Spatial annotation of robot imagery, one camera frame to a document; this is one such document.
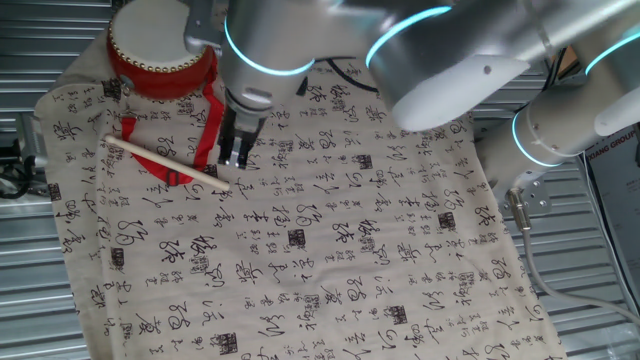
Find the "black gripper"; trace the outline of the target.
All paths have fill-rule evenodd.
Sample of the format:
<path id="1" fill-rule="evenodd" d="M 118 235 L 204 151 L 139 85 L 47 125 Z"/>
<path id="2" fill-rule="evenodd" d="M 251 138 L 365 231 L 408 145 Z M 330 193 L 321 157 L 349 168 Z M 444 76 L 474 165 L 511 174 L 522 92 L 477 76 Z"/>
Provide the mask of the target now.
<path id="1" fill-rule="evenodd" d="M 263 112 L 249 110 L 237 104 L 226 104 L 218 138 L 218 163 L 245 169 L 251 148 L 265 122 L 266 115 Z"/>

